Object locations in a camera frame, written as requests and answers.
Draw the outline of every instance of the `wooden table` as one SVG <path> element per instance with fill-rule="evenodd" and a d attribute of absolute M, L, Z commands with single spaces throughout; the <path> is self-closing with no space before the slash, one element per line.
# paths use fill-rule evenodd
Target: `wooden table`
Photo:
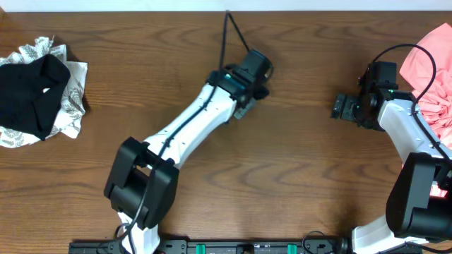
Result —
<path fill-rule="evenodd" d="M 222 13 L 7 13 L 0 55 L 55 35 L 89 63 L 82 132 L 0 149 L 0 252 L 67 253 L 73 239 L 111 238 L 103 196 L 116 151 L 156 133 L 217 68 Z M 400 158 L 385 133 L 330 119 L 338 92 L 382 50 L 451 22 L 441 12 L 235 13 L 275 65 L 271 95 L 219 127 L 181 170 L 161 231 L 191 238 L 347 236 L 385 211 Z M 226 60 L 245 53 L 230 30 Z M 409 49 L 385 60 L 399 66 Z"/>

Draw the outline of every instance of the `black cable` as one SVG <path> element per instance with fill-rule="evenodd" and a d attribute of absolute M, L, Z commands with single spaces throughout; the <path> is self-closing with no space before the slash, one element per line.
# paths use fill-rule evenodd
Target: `black cable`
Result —
<path fill-rule="evenodd" d="M 158 157 L 161 158 L 163 156 L 163 153 L 165 152 L 165 150 L 167 149 L 167 147 L 170 146 L 171 141 L 174 139 L 174 137 L 176 136 L 176 134 L 178 134 L 178 132 L 180 132 L 181 129 L 183 129 L 183 127 L 185 127 L 191 120 L 193 120 L 199 113 L 201 113 L 209 104 L 210 100 L 212 99 L 213 95 L 215 94 L 215 91 L 217 90 L 218 87 L 218 82 L 220 81 L 221 77 L 222 77 L 222 73 L 223 73 L 223 65 L 224 65 L 224 59 L 225 59 L 225 48 L 226 48 L 226 34 L 227 34 L 227 19 L 230 19 L 232 24 L 235 27 L 235 30 L 237 31 L 237 34 L 240 37 L 240 40 L 242 41 L 243 45 L 246 48 L 246 51 L 249 51 L 249 47 L 245 42 L 245 39 L 243 38 L 242 33 L 239 30 L 239 27 L 237 27 L 237 24 L 235 23 L 234 19 L 232 18 L 232 15 L 229 11 L 226 11 L 225 14 L 225 21 L 223 24 L 223 34 L 222 34 L 222 44 L 221 44 L 221 52 L 220 52 L 220 64 L 219 64 L 219 73 L 218 76 L 215 80 L 215 82 L 213 84 L 211 84 L 213 86 L 212 92 L 210 92 L 210 95 L 208 97 L 208 99 L 204 102 L 203 106 L 200 107 L 197 111 L 195 111 L 187 120 L 185 120 L 179 127 L 176 128 L 176 130 L 174 130 L 173 133 L 171 133 L 171 135 L 165 140 L 165 143 L 162 146 L 162 149 L 159 151 L 158 153 Z M 160 164 L 157 163 L 155 165 L 153 165 L 153 170 L 157 171 L 160 167 Z M 145 190 L 143 192 L 143 196 L 141 198 L 140 204 L 138 205 L 138 209 L 136 210 L 136 214 L 135 217 L 132 219 L 132 222 L 130 223 L 130 225 L 128 225 L 126 227 L 126 231 L 117 238 L 118 241 L 122 241 L 124 238 L 126 238 L 127 236 L 129 236 L 129 243 L 131 244 L 131 249 L 132 249 L 132 254 L 135 254 L 135 248 L 133 245 L 133 241 L 131 240 L 131 230 L 133 228 L 133 226 L 135 226 L 136 221 L 138 220 L 138 217 L 141 213 L 141 210 L 143 209 L 144 206 L 144 200 L 146 195 L 148 194 L 148 189 L 150 186 L 150 181 L 147 182 Z"/>
<path fill-rule="evenodd" d="M 430 52 L 428 52 L 425 48 L 423 48 L 423 47 L 421 47 L 419 45 L 416 45 L 416 44 L 410 44 L 410 43 L 399 44 L 399 45 L 396 45 L 396 46 L 392 46 L 392 47 L 384 50 L 383 52 L 381 52 L 378 56 L 375 57 L 375 59 L 372 61 L 372 63 L 374 63 L 377 59 L 380 58 L 380 56 L 384 55 L 386 52 L 389 52 L 389 51 L 391 51 L 393 49 L 397 49 L 399 47 L 414 47 L 414 48 L 420 49 L 421 51 L 423 51 L 429 57 L 430 61 L 432 62 L 432 66 L 433 66 L 432 78 L 430 79 L 429 84 L 425 87 L 425 89 L 420 93 L 420 95 L 416 98 L 416 100 L 411 105 L 411 115 L 412 115 L 412 117 L 415 118 L 415 121 L 416 121 L 417 125 L 422 130 L 422 132 L 427 136 L 429 141 L 432 143 L 433 147 L 435 147 L 438 150 L 438 152 L 441 154 L 441 156 L 446 160 L 447 164 L 450 167 L 452 167 L 451 159 L 449 158 L 449 156 L 439 146 L 441 143 L 435 141 L 435 139 L 432 137 L 432 135 L 430 135 L 429 131 L 424 127 L 424 125 L 419 120 L 419 117 L 417 116 L 417 114 L 419 112 L 416 111 L 416 105 L 419 103 L 419 100 L 422 98 L 422 96 L 424 96 L 425 93 L 433 85 L 433 82 L 434 82 L 435 77 L 436 77 L 436 64 L 435 64 L 435 60 L 433 59 L 433 56 L 430 54 Z"/>

